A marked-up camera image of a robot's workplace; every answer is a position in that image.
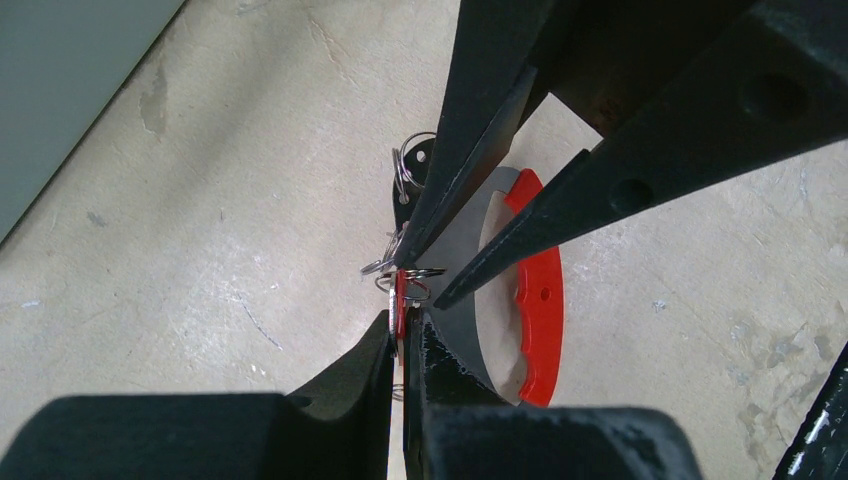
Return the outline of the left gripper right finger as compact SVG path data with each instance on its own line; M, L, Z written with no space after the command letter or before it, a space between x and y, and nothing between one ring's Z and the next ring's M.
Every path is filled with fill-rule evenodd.
M410 479L699 479L668 415L637 407L513 406L451 353L430 315L407 316L404 437Z

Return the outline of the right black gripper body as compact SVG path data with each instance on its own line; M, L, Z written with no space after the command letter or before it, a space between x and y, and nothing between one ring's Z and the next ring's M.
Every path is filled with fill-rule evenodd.
M620 129L749 1L526 1L540 27L523 116L554 95L601 137Z

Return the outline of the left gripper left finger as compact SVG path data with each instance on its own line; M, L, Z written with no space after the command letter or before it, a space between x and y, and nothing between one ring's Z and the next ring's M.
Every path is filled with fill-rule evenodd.
M5 479L383 479L393 361L381 312L295 391L55 399L1 459Z

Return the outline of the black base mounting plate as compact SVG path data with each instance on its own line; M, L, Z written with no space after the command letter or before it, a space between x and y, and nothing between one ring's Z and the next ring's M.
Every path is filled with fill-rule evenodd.
M773 478L847 480L847 346L836 359Z

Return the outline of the clear lidded grey storage box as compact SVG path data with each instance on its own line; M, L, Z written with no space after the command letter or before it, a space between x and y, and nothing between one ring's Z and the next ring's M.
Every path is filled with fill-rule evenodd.
M181 6L179 1L2 2L3 236Z

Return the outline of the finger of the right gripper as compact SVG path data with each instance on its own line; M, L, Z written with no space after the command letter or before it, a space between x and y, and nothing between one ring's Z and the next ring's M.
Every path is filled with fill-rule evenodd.
M554 1L463 1L423 192L394 263L418 260L492 170L485 151L515 124L534 76L525 70Z
M758 1L617 132L571 160L436 306L548 248L846 136L846 3Z

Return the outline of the silver key red cap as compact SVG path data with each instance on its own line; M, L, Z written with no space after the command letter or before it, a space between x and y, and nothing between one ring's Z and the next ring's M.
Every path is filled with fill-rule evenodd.
M389 333L394 356L403 364L403 339L405 336L406 295L408 279L405 270L388 274L386 287L389 298Z

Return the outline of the red handled metal key tool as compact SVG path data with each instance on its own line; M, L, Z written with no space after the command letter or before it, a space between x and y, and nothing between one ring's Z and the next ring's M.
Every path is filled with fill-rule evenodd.
M472 296L447 310L428 306L478 253L485 218L492 196L500 192L514 214L527 206L542 189L531 169L498 167L467 201L448 227L415 262L405 270L405 336L421 318L436 326L436 337L461 372L471 376L485 391L496 391L485 365L477 329L476 304ZM517 264L514 304L521 317L520 352L525 375L518 392L518 405L546 407L552 399L561 360L565 325L564 283L560 251L549 248Z

